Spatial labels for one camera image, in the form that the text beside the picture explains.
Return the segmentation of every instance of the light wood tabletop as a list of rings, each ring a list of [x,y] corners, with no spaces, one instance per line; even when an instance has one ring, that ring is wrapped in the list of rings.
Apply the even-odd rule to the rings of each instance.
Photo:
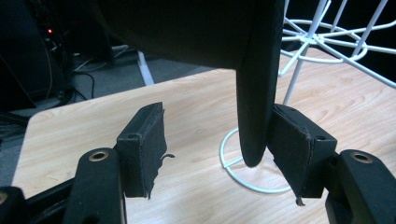
[[[308,53],[327,57],[316,49]],[[72,178],[81,155],[114,147],[140,107],[163,102],[167,153],[176,157],[164,160],[150,200],[126,200],[128,222],[327,223],[326,191],[299,207],[291,190],[253,192],[222,168],[219,145],[237,127],[234,80],[233,70],[218,69],[38,113],[29,122],[13,186],[31,197]],[[290,74],[278,80],[277,103],[289,82]],[[334,136],[338,152],[372,153],[396,175],[396,90],[346,64],[305,63],[289,105]],[[237,135],[226,150],[228,160],[239,155]],[[268,151],[257,168],[240,163],[234,169],[264,188],[287,186]]]

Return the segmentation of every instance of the white wire stand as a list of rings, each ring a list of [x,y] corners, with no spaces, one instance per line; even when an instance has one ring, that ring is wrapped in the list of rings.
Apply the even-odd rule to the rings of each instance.
[[[237,159],[234,159],[230,162],[227,162],[224,158],[224,154],[225,154],[225,147],[227,145],[227,141],[230,139],[230,137],[238,132],[238,128],[230,131],[223,139],[223,141],[221,142],[220,145],[220,150],[219,150],[219,156],[220,156],[220,160],[221,160],[221,164],[222,167],[227,171],[227,173],[230,175],[230,177],[232,179],[234,179],[236,182],[238,182],[240,185],[242,185],[243,187],[247,188],[247,189],[251,189],[254,190],[256,192],[259,193],[267,193],[267,194],[275,194],[275,193],[282,193],[285,192],[287,190],[290,189],[290,186],[286,186],[284,188],[280,188],[280,189],[264,189],[264,188],[260,188],[260,187],[256,187],[252,184],[249,184],[247,181],[243,180],[241,177],[239,177],[232,169],[232,167],[234,165],[236,165],[239,162],[243,162],[242,157],[239,157]]]
[[[343,0],[343,2],[341,3],[341,6],[339,7],[337,15],[335,16],[332,24],[325,23],[322,21],[324,16],[326,15],[327,10],[329,9],[332,3],[331,0],[319,1],[314,19],[312,21],[289,20],[286,17],[289,0],[286,0],[286,6],[284,11],[285,13],[284,23],[287,24],[289,27],[291,27],[291,29],[283,30],[284,36],[282,37],[282,42],[300,41],[301,46],[295,52],[281,50],[281,54],[290,57],[290,60],[278,72],[278,75],[280,77],[284,76],[290,70],[291,66],[297,61],[283,104],[287,105],[289,102],[292,90],[294,88],[294,84],[300,73],[303,62],[326,63],[326,64],[348,63],[353,67],[360,69],[362,72],[366,73],[367,75],[385,83],[386,85],[392,87],[393,89],[396,89],[395,82],[385,77],[382,77],[377,72],[358,63],[358,60],[363,58],[369,50],[386,53],[386,54],[396,54],[396,49],[371,46],[366,43],[366,40],[372,31],[387,29],[396,25],[396,20],[386,24],[375,25],[378,17],[381,15],[381,12],[384,9],[387,2],[388,0],[381,0],[379,2],[379,5],[376,8],[375,13],[373,17],[370,19],[367,27],[346,30],[342,27],[337,26],[337,24],[341,19],[344,8],[347,4],[347,0]],[[308,31],[304,30],[302,28],[303,26],[301,25],[309,25],[309,30]],[[317,34],[319,27],[325,28],[325,30],[328,32]],[[340,36],[343,36],[344,38],[346,37],[346,39],[350,39],[350,41],[336,39],[339,38]],[[339,46],[342,48],[352,48],[353,53],[350,56],[346,56],[345,54],[332,48],[329,44]],[[305,56],[308,48],[314,45],[321,47],[335,58],[320,59],[320,58],[312,58]]]

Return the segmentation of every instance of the circular wire base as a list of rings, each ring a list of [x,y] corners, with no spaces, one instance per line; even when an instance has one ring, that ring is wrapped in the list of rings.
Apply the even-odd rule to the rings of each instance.
[[[239,130],[238,128],[230,131],[222,140],[221,145],[220,145],[220,150],[219,150],[219,155],[220,155],[220,160],[221,160],[221,165],[223,166],[223,168],[227,171],[227,173],[230,175],[230,177],[232,179],[234,179],[236,182],[238,182],[240,185],[244,186],[247,189],[251,189],[254,190],[256,192],[259,193],[267,193],[267,194],[275,194],[275,193],[282,193],[285,192],[287,190],[290,189],[290,186],[287,186],[285,188],[281,188],[281,189],[263,189],[263,188],[259,188],[256,186],[253,186],[251,184],[249,184],[247,181],[241,179],[239,176],[237,176],[233,170],[231,169],[231,167],[235,164],[237,164],[238,162],[242,161],[242,157],[239,157],[229,163],[227,163],[224,159],[224,149],[225,149],[225,145],[227,144],[228,139],[235,133],[237,133]]]

